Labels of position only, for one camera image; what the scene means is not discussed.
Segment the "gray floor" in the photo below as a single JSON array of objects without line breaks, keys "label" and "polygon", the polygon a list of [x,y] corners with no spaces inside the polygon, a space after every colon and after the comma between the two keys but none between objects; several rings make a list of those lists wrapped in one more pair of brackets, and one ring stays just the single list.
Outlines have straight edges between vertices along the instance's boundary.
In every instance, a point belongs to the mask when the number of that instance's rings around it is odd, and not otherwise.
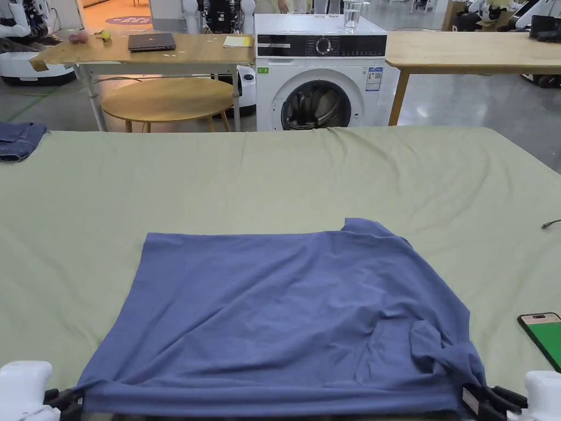
[{"label": "gray floor", "polygon": [[[409,8],[409,2],[372,0],[368,14],[387,30],[435,29],[442,21],[433,12],[424,15],[418,10],[410,15]],[[387,124],[397,78],[398,71],[386,66],[374,125]],[[98,86],[103,95],[126,83],[131,82],[106,81]],[[60,88],[74,90],[67,94],[38,98],[14,95],[0,83],[0,120],[43,122],[51,130],[97,130],[86,91],[77,89],[80,85],[77,81]],[[111,117],[107,121],[110,130],[125,130],[122,121]],[[561,90],[539,88],[520,76],[413,75],[399,124],[489,127],[561,173]],[[242,129],[255,130],[255,116],[242,119]],[[140,131],[141,125],[134,130]],[[206,130],[204,121],[153,125],[153,131],[160,132]]]}]

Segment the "wooden table top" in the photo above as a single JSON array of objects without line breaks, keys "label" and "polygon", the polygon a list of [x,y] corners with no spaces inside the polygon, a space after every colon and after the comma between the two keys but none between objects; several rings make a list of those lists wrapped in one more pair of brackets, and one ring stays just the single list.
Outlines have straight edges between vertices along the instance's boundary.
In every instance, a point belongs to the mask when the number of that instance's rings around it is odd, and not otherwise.
[{"label": "wooden table top", "polygon": [[561,74],[561,44],[528,33],[395,31],[388,34],[386,63],[417,73]]},{"label": "wooden table top", "polygon": [[110,116],[140,122],[203,118],[231,108],[232,85],[202,77],[173,77],[138,82],[103,99]]},{"label": "wooden table top", "polygon": [[45,64],[76,64],[99,61],[117,61],[137,64],[168,64],[168,63],[206,63],[206,64],[238,64],[255,63],[253,47],[224,47],[225,34],[173,34],[177,48],[173,51],[150,51],[131,53],[128,50],[128,36],[114,35],[104,43],[96,36],[90,36],[86,44],[63,42],[42,51],[32,58],[30,63],[35,71],[46,70]]}]

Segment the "laptop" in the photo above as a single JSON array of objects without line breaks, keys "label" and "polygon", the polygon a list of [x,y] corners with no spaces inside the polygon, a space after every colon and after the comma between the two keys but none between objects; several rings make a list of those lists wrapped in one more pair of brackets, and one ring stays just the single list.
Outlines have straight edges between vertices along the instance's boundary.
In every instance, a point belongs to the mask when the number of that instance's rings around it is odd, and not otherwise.
[{"label": "laptop", "polygon": [[169,32],[163,34],[129,35],[128,49],[131,53],[175,50],[176,44],[173,40],[173,35]]}]

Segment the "paper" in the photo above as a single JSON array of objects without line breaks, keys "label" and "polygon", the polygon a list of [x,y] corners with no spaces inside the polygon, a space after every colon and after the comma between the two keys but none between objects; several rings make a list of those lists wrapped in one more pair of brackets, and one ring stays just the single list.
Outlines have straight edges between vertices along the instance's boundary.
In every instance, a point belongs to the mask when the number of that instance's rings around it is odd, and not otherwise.
[{"label": "paper", "polygon": [[248,36],[227,36],[224,47],[251,47],[251,41]]}]

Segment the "round wooden stool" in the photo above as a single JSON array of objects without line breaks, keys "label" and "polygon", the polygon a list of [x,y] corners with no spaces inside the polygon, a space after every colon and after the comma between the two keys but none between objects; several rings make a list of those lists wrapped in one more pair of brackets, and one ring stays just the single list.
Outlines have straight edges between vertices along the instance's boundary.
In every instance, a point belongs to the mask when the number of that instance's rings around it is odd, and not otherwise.
[{"label": "round wooden stool", "polygon": [[230,131],[225,111],[233,106],[232,85],[202,77],[174,77],[138,82],[117,89],[102,101],[110,116],[125,121],[127,132],[132,122],[151,123],[206,118],[214,131],[212,116],[220,114],[226,131]]}]

